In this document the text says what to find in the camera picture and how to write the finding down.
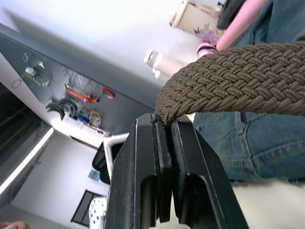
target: star print box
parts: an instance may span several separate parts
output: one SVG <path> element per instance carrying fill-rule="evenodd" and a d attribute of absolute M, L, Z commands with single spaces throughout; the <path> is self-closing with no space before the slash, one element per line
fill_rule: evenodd
<path fill-rule="evenodd" d="M 210 5 L 183 0 L 170 25 L 209 42 L 217 42 L 224 31 L 216 28 L 221 10 Z"/>

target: denim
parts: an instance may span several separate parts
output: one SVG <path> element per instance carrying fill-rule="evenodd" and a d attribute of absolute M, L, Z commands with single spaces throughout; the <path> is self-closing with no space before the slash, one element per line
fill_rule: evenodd
<path fill-rule="evenodd" d="M 233 46 L 292 42 L 305 31 L 305 1 L 268 2 Z M 197 113 L 194 126 L 232 182 L 305 181 L 305 117 L 241 112 Z"/>

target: gray pegboard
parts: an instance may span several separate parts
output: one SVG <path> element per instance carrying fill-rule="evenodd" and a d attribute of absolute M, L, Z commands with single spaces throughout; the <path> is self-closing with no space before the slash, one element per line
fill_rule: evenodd
<path fill-rule="evenodd" d="M 0 34 L 0 53 L 7 59 L 41 103 L 48 104 L 51 101 L 51 97 L 56 100 L 62 99 L 66 93 L 65 84 L 69 84 L 76 91 L 82 94 L 89 94 L 92 97 L 100 95 L 102 89 L 107 87 L 38 52 L 39 50 L 34 51 L 29 49 L 23 44 Z M 44 69 L 38 65 L 38 61 L 43 62 Z M 31 78 L 25 75 L 26 67 L 39 69 L 42 74 L 51 79 L 50 85 L 48 87 L 42 87 L 36 84 Z M 78 105 L 81 106 L 83 104 L 80 99 L 75 100 Z M 102 127 L 105 131 L 114 135 L 129 132 L 136 118 L 142 114 L 152 112 L 151 108 L 118 92 L 115 92 L 114 99 L 109 99 L 101 95 L 99 103 L 83 105 L 89 110 L 98 110 L 102 114 Z"/>

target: brown woven belt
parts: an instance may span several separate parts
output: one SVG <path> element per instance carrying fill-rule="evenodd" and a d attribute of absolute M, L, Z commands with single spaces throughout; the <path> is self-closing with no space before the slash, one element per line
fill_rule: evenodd
<path fill-rule="evenodd" d="M 305 42 L 259 44 L 209 55 L 163 87 L 155 113 L 165 124 L 194 112 L 305 115 Z"/>

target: light fixture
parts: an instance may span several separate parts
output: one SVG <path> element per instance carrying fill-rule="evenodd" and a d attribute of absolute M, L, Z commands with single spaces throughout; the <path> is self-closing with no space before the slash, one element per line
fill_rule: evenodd
<path fill-rule="evenodd" d="M 24 167 L 33 159 L 33 157 L 37 154 L 40 148 L 46 143 L 46 141 L 53 134 L 53 127 L 43 136 L 43 138 L 39 141 L 39 143 L 33 148 L 33 150 L 27 155 L 27 157 L 20 163 L 20 165 L 15 169 L 14 172 L 4 181 L 4 183 L 0 186 L 0 195 L 2 192 L 11 184 L 11 182 L 18 176 L 18 174 L 24 169 Z"/>

